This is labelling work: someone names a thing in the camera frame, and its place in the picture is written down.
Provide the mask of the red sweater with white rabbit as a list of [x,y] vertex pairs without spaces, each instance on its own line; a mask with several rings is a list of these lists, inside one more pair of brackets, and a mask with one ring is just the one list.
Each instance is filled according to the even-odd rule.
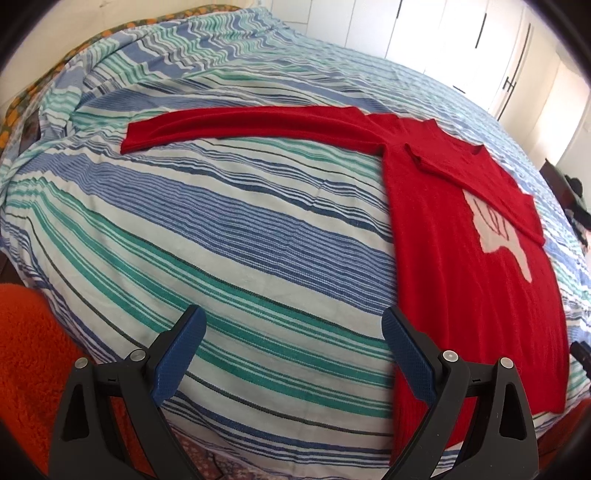
[[432,120],[354,107],[192,109],[131,123],[125,153],[201,138],[308,140],[382,161],[398,304],[411,325],[468,361],[508,356],[530,409],[566,407],[565,313],[531,196],[482,146]]

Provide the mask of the pile of clothes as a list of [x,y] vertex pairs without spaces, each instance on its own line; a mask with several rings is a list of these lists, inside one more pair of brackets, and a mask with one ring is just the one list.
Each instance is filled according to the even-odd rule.
[[590,231],[590,213],[583,199],[583,184],[577,177],[564,176],[574,200],[566,207],[565,214],[581,244],[583,255],[589,252],[587,233]]

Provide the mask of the orange red blanket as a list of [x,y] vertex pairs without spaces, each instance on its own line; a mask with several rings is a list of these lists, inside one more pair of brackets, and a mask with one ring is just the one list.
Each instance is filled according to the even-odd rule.
[[83,355],[42,294],[1,286],[1,425],[44,474],[60,400]]

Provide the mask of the dark wooden nightstand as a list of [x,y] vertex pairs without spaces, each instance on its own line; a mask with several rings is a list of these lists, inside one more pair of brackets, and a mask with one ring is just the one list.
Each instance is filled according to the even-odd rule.
[[545,179],[557,201],[563,209],[576,203],[575,194],[564,175],[548,160],[540,168],[540,174]]

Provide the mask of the blue green striped bedspread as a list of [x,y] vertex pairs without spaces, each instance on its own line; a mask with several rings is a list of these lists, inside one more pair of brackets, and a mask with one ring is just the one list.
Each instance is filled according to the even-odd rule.
[[[379,157],[271,137],[121,149],[131,123],[162,114],[273,106],[432,120],[484,147],[534,201],[567,351],[589,339],[590,276],[570,225],[521,147],[462,94],[263,8],[125,26],[7,110],[1,250],[99,362],[204,309],[204,341],[163,407],[190,447],[285,479],[375,479],[426,412],[381,328],[399,304]],[[590,397],[568,355],[565,410],[532,412],[542,439]]]

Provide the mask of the white built-in wardrobe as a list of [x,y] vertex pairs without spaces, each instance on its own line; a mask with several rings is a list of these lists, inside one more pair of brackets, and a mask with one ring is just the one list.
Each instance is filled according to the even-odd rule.
[[427,75],[496,115],[516,61],[526,5],[496,0],[266,1],[308,37]]

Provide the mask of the orange patterned bedsheet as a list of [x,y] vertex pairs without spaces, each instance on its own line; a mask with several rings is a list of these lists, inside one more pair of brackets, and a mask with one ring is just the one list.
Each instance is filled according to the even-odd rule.
[[39,21],[1,73],[1,113],[70,50],[111,27],[204,6],[198,0],[66,0]]

